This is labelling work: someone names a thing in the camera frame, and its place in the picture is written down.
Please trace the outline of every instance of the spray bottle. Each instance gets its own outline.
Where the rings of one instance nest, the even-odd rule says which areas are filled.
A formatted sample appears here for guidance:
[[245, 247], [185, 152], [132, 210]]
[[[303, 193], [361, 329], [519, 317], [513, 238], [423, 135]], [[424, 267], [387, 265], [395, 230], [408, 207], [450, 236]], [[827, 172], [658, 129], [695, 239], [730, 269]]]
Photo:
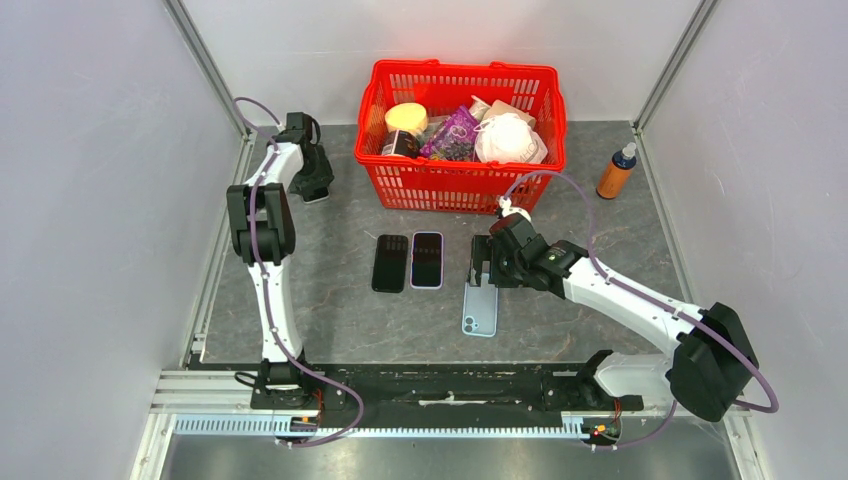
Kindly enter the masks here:
[[607, 169], [601, 176], [601, 181], [598, 182], [595, 192], [601, 198], [612, 200], [627, 183], [630, 173], [633, 172], [633, 167], [636, 166], [636, 144], [628, 143], [626, 147], [615, 152]]

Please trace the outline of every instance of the food package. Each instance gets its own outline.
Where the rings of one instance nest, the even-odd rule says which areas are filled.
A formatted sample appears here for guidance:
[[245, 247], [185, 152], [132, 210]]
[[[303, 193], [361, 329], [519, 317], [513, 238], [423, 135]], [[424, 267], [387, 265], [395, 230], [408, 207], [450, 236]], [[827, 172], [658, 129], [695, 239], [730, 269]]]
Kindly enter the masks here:
[[470, 162], [474, 159], [475, 128], [480, 124], [465, 105], [447, 118], [421, 148], [421, 156], [431, 160]]

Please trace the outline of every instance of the plastic basket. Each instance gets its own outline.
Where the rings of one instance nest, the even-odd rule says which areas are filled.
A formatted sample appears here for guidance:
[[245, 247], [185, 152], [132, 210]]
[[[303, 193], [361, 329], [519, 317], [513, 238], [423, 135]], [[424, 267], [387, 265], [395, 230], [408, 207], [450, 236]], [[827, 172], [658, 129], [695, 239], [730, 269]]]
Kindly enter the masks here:
[[[535, 130], [548, 147], [545, 160], [528, 165], [380, 155], [386, 136], [383, 117], [389, 108], [418, 102], [430, 116], [449, 115], [460, 105], [470, 105], [471, 95], [490, 104], [501, 100], [533, 115]], [[362, 97], [354, 155], [386, 208], [488, 214], [519, 176], [565, 168], [565, 132], [565, 103], [551, 67], [380, 60]], [[513, 205], [532, 210], [549, 181], [550, 177], [534, 177], [525, 182], [513, 193]]]

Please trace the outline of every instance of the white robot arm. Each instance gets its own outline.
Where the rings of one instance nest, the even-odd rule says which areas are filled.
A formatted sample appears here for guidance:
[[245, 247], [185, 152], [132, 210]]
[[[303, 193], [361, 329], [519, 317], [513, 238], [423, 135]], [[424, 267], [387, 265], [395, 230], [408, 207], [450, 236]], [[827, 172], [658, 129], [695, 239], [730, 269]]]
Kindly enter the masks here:
[[[596, 354], [596, 362], [589, 362], [594, 381], [609, 396], [673, 396], [701, 418], [721, 419], [752, 373], [725, 346], [681, 316], [717, 332], [758, 366], [736, 312], [720, 303], [706, 310], [669, 298], [600, 261], [593, 263], [585, 249], [570, 242], [559, 240], [549, 245], [535, 231], [526, 212], [510, 207], [501, 215], [489, 229], [491, 237], [475, 237], [473, 272], [483, 272], [488, 262], [489, 282], [499, 288], [551, 292], [607, 315], [654, 344], [660, 354], [602, 351]], [[472, 284], [480, 284], [477, 275]], [[657, 303], [665, 309], [658, 308]]]
[[[313, 128], [319, 127], [308, 115], [290, 113], [286, 129], [277, 135], [276, 146], [267, 145], [265, 159], [256, 173], [243, 184], [227, 190], [233, 248], [247, 264], [253, 280], [262, 321], [262, 358], [271, 363], [288, 361], [275, 343], [274, 333], [295, 358], [303, 352], [303, 342], [294, 323], [289, 285], [295, 231], [286, 192], [301, 195], [307, 203], [324, 199], [329, 194], [327, 187], [333, 180], [333, 173], [323, 148], [317, 141], [312, 143]], [[273, 163], [266, 168], [272, 159]], [[260, 185], [256, 195], [257, 238], [269, 285], [268, 302], [262, 287], [263, 268], [254, 261], [250, 244], [249, 196], [251, 187], [257, 182]], [[268, 318], [269, 309], [275, 331]]]

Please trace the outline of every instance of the bottle cap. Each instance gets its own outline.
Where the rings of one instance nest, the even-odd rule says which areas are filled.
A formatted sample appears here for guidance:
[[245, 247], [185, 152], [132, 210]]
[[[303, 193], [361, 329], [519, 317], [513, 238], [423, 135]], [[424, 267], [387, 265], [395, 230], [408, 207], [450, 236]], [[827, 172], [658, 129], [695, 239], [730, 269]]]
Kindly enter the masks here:
[[636, 144], [633, 142], [628, 143], [626, 147], [621, 149], [621, 156], [627, 160], [630, 160], [631, 158], [635, 157]]

